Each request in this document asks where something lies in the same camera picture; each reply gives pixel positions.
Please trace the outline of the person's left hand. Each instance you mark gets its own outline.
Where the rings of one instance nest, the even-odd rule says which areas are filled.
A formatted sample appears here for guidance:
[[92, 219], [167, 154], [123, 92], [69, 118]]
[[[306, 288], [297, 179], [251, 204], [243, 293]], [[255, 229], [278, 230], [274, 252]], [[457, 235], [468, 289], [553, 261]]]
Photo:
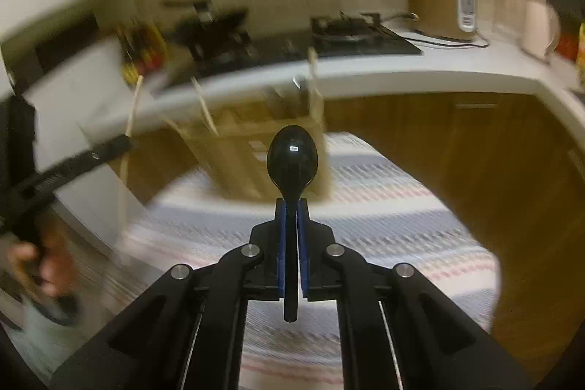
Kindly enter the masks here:
[[60, 229], [42, 229], [41, 247], [30, 242], [14, 243], [7, 257], [14, 276], [34, 300], [74, 293], [78, 272]]

